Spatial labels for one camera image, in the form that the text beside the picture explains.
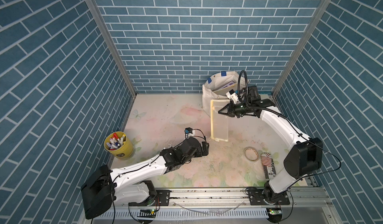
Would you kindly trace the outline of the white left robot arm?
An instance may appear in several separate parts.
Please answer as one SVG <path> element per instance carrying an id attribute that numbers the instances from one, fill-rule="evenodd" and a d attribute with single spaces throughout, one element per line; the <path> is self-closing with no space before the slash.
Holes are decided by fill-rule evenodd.
<path id="1" fill-rule="evenodd" d="M 146 161 L 123 168 L 99 167 L 81 187 L 86 219 L 104 214 L 112 205 L 151 204 L 157 191 L 149 178 L 176 171 L 193 158 L 207 156 L 208 151 L 206 141 L 188 137 Z"/>

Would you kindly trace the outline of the pale yellow pouch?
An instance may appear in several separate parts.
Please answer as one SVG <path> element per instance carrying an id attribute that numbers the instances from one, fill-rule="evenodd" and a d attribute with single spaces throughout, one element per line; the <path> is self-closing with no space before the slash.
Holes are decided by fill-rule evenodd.
<path id="1" fill-rule="evenodd" d="M 218 111 L 224 108 L 228 103 L 228 99 L 212 99 L 210 101 L 211 139 L 215 141 L 228 142 L 229 117 L 218 113 Z"/>

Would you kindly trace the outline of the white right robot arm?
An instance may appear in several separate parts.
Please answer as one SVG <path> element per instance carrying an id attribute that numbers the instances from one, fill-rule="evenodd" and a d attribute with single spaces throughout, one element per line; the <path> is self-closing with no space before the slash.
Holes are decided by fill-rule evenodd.
<path id="1" fill-rule="evenodd" d="M 258 117 L 273 128 L 287 146 L 288 154 L 279 172 L 276 171 L 272 155 L 268 152 L 261 154 L 267 180 L 262 193 L 266 203 L 273 205 L 282 201 L 291 186 L 321 168 L 322 141 L 301 132 L 280 113 L 274 102 L 268 98 L 261 98 L 256 86 L 244 87 L 238 92 L 232 89 L 226 96 L 229 103 L 219 110 L 218 114 L 237 118 Z"/>

